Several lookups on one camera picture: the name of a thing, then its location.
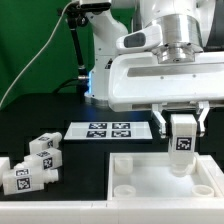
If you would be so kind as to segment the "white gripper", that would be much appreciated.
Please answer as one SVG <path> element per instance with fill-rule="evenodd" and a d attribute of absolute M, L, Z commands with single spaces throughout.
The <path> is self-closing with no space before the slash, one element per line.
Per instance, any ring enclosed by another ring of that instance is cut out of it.
<path fill-rule="evenodd" d="M 116 112 L 149 110 L 162 138 L 166 121 L 158 104 L 188 107 L 197 103 L 197 135 L 206 131 L 210 103 L 224 100 L 224 52 L 195 55 L 193 62 L 160 64 L 150 52 L 124 54 L 114 59 L 109 75 L 108 103 Z"/>

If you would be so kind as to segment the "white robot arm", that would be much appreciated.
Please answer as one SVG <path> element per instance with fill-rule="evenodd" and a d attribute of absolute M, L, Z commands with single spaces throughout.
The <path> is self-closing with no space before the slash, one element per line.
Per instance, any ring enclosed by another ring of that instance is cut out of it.
<path fill-rule="evenodd" d="M 78 0 L 93 28 L 87 102 L 116 112 L 193 109 L 196 129 L 224 106 L 224 51 L 205 49 L 216 0 Z"/>

